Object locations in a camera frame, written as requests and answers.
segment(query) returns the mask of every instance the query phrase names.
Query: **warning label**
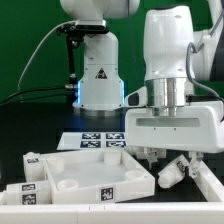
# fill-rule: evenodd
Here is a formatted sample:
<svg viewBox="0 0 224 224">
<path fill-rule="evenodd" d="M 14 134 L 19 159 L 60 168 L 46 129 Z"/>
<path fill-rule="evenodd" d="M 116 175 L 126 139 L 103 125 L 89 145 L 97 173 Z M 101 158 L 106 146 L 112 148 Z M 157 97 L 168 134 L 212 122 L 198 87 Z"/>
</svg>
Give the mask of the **warning label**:
<svg viewBox="0 0 224 224">
<path fill-rule="evenodd" d="M 104 72 L 103 68 L 101 68 L 98 72 L 96 79 L 107 79 L 106 73 Z"/>
</svg>

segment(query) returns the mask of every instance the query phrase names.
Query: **qr code sticker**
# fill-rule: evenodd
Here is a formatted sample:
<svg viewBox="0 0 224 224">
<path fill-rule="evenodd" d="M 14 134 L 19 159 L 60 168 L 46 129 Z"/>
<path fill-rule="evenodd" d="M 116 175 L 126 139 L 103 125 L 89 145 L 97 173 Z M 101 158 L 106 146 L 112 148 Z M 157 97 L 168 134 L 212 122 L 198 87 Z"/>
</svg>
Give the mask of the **qr code sticker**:
<svg viewBox="0 0 224 224">
<path fill-rule="evenodd" d="M 106 147 L 125 147 L 126 142 L 125 141 L 107 141 Z"/>
<path fill-rule="evenodd" d="M 22 195 L 22 203 L 23 203 L 23 205 L 36 205 L 37 204 L 36 194 Z"/>
<path fill-rule="evenodd" d="M 22 191 L 32 191 L 35 190 L 35 184 L 24 184 L 22 185 Z"/>
<path fill-rule="evenodd" d="M 82 139 L 100 139 L 101 134 L 100 133 L 83 133 Z"/>
<path fill-rule="evenodd" d="M 27 159 L 27 163 L 39 163 L 39 159 L 38 158 Z"/>
<path fill-rule="evenodd" d="M 100 141 L 81 141 L 80 148 L 100 148 Z"/>
<path fill-rule="evenodd" d="M 123 133 L 107 133 L 106 139 L 124 139 Z"/>
<path fill-rule="evenodd" d="M 101 189 L 101 201 L 109 201 L 114 199 L 114 188 Z"/>
</svg>

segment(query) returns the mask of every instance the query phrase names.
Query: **white plastic tray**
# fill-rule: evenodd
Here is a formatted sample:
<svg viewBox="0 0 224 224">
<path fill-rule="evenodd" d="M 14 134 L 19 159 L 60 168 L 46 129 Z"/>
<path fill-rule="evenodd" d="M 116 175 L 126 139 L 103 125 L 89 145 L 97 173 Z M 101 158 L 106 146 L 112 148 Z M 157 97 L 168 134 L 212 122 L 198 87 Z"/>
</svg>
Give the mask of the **white plastic tray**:
<svg viewBox="0 0 224 224">
<path fill-rule="evenodd" d="M 121 160 L 118 165 L 104 163 L 106 149 L 41 155 L 52 189 L 52 203 L 120 202 L 154 195 L 154 177 L 125 150 L 119 150 Z M 62 169 L 52 167 L 49 162 L 52 156 L 60 156 L 64 161 L 64 165 L 60 162 L 58 164 Z M 143 176 L 134 174 L 132 180 L 127 180 L 128 171 L 140 172 Z M 59 183 L 62 183 L 64 188 L 59 188 Z"/>
</svg>

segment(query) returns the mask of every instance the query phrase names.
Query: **white container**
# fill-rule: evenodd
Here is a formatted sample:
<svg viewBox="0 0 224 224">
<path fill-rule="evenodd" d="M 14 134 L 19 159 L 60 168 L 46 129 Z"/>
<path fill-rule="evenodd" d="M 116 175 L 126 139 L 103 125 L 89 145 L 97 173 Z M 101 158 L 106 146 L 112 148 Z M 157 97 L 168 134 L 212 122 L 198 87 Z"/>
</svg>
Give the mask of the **white container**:
<svg viewBox="0 0 224 224">
<path fill-rule="evenodd" d="M 108 166 L 118 166 L 121 163 L 120 148 L 109 148 L 105 150 L 104 163 Z"/>
<path fill-rule="evenodd" d="M 51 204 L 48 181 L 7 185 L 4 197 L 7 205 Z"/>
<path fill-rule="evenodd" d="M 24 155 L 23 165 L 27 182 L 44 180 L 44 166 L 39 153 L 29 152 Z"/>
<path fill-rule="evenodd" d="M 183 180 L 186 166 L 189 166 L 186 158 L 183 155 L 177 157 L 159 172 L 159 186 L 162 188 L 170 188 Z"/>
<path fill-rule="evenodd" d="M 62 173 L 54 172 L 49 166 L 47 158 L 54 154 L 41 155 L 53 204 L 120 202 L 154 195 L 155 178 L 123 149 L 59 154 L 64 158 Z M 144 178 L 126 180 L 125 174 L 130 170 L 141 172 Z"/>
</svg>

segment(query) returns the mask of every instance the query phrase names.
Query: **black cable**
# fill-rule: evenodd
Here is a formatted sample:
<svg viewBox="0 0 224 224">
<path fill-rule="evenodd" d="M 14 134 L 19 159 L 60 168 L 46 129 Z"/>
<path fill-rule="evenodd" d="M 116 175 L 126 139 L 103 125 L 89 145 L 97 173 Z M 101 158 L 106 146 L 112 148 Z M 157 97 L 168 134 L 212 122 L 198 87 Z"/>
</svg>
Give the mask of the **black cable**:
<svg viewBox="0 0 224 224">
<path fill-rule="evenodd" d="M 10 101 L 10 102 L 1 103 L 0 107 L 3 107 L 3 106 L 8 105 L 8 104 L 12 104 L 12 103 L 22 103 L 24 101 L 29 101 L 29 100 L 39 100 L 39 99 L 58 97 L 58 96 L 65 96 L 66 97 L 67 94 L 61 93 L 61 94 L 54 94 L 54 95 L 48 95 L 48 96 L 32 97 L 32 98 L 27 98 L 27 99 L 22 99 L 22 100 L 14 100 L 14 101 Z"/>
<path fill-rule="evenodd" d="M 11 100 L 12 98 L 14 98 L 16 96 L 20 96 L 20 95 L 25 94 L 25 93 L 42 92 L 42 91 L 52 91 L 52 90 L 60 90 L 60 89 L 61 90 L 62 89 L 65 89 L 65 87 L 64 86 L 53 86 L 53 87 L 42 87 L 42 88 L 34 88 L 34 89 L 22 90 L 22 91 L 13 93 L 10 96 L 8 96 L 6 99 L 4 99 L 2 101 L 2 104 L 8 102 L 9 100 Z"/>
<path fill-rule="evenodd" d="M 197 50 L 195 45 L 193 43 L 189 43 L 188 47 L 187 47 L 187 56 L 186 56 L 186 73 L 187 73 L 187 78 L 189 79 L 189 81 L 194 85 L 194 86 L 197 86 L 199 87 L 200 89 L 203 89 L 207 92 L 209 92 L 210 94 L 212 94 L 216 99 L 222 101 L 223 105 L 224 105 L 224 99 L 222 99 L 219 94 L 209 88 L 208 86 L 205 86 L 205 85 L 202 85 L 200 83 L 198 83 L 195 79 L 192 78 L 191 76 L 191 71 L 190 71 L 190 68 L 191 68 L 191 53 L 198 53 L 203 47 L 199 47 L 199 49 Z"/>
</svg>

